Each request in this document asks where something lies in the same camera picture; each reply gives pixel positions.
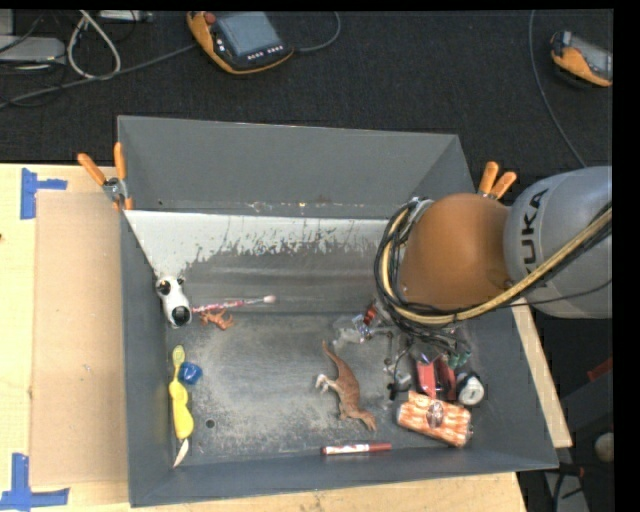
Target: brown dinosaur figure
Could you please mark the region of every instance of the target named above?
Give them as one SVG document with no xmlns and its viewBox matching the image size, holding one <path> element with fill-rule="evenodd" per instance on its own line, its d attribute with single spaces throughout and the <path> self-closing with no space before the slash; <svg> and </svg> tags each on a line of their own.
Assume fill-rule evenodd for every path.
<svg viewBox="0 0 640 512">
<path fill-rule="evenodd" d="M 227 312 L 226 309 L 223 309 L 218 313 L 213 313 L 211 311 L 204 311 L 200 313 L 200 323 L 202 325 L 207 325 L 209 322 L 211 322 L 212 324 L 217 325 L 220 329 L 224 331 L 227 329 L 227 327 L 231 327 L 234 324 L 231 313 L 229 313 L 229 316 L 227 318 L 224 317 L 226 312 Z"/>
<path fill-rule="evenodd" d="M 360 408 L 360 384 L 358 384 L 349 365 L 329 350 L 325 340 L 322 340 L 322 349 L 338 367 L 338 378 L 331 380 L 326 375 L 320 374 L 316 380 L 316 387 L 322 386 L 322 393 L 331 388 L 338 394 L 341 420 L 346 418 L 360 419 L 369 430 L 377 430 L 375 416 Z"/>
</svg>

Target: handheld controller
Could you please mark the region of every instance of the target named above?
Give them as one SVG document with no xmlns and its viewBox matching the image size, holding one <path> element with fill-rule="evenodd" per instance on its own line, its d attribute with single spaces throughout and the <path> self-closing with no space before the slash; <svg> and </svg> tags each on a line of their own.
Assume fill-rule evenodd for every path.
<svg viewBox="0 0 640 512">
<path fill-rule="evenodd" d="M 227 73 L 256 73 L 293 55 L 262 11 L 215 15 L 189 11 L 187 25 L 205 53 Z"/>
</svg>

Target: black carpet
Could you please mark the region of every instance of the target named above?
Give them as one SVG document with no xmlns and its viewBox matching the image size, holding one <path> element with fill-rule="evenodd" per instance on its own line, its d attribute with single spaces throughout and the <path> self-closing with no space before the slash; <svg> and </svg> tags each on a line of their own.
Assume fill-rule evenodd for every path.
<svg viewBox="0 0 640 512">
<path fill-rule="evenodd" d="M 40 14 L 33 35 L 66 45 L 78 11 L 16 9 L 15 33 L 25 34 Z M 488 160 L 518 173 L 507 204 L 544 177 L 612 162 L 613 87 L 585 87 L 559 74 L 550 39 L 570 30 L 613 51 L 613 9 L 272 14 L 281 37 L 297 48 L 330 40 L 338 21 L 340 31 L 322 49 L 234 76 L 195 46 L 186 11 L 154 11 L 153 21 L 138 24 L 96 18 L 125 71 L 109 80 L 81 83 L 69 66 L 26 72 L 5 63 L 0 161 L 75 164 L 86 152 L 98 165 L 112 165 L 116 119 L 128 114 L 457 134 L 476 185 Z M 74 55 L 85 73 L 113 69 L 94 30 Z M 560 398 L 586 384 L 586 372 L 612 354 L 611 320 L 537 313 L 536 323 Z M 529 482 L 536 475 L 521 477 L 529 509 L 544 510 L 548 496 L 538 501 L 539 486 Z M 593 487 L 593 501 L 613 510 L 612 485 Z"/>
</svg>

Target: gray bin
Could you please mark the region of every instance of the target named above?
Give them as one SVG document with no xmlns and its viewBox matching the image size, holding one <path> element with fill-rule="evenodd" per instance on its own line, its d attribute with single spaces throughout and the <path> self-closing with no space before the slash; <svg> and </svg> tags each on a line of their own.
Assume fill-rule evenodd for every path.
<svg viewBox="0 0 640 512">
<path fill-rule="evenodd" d="M 415 195 L 472 191 L 455 135 L 248 125 L 123 116 L 136 209 L 121 217 L 129 499 L 133 506 L 539 470 L 558 461 L 509 310 L 468 321 L 468 364 L 485 382 L 462 449 L 395 423 L 383 361 L 394 340 L 340 348 L 378 431 L 340 421 L 321 341 L 375 293 L 388 217 Z M 192 304 L 278 296 L 234 310 L 223 331 L 172 329 L 156 273 L 185 278 Z M 170 354 L 203 369 L 189 386 L 191 449 L 176 469 Z M 389 452 L 324 457 L 322 445 L 390 441 Z"/>
</svg>

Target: pen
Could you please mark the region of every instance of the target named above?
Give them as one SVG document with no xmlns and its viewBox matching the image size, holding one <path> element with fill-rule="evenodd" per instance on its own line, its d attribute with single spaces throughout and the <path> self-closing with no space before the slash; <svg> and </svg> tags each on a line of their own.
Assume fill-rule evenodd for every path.
<svg viewBox="0 0 640 512">
<path fill-rule="evenodd" d="M 369 453 L 391 450 L 391 443 L 354 443 L 340 446 L 323 446 L 322 455 L 340 455 L 343 453 Z"/>
</svg>

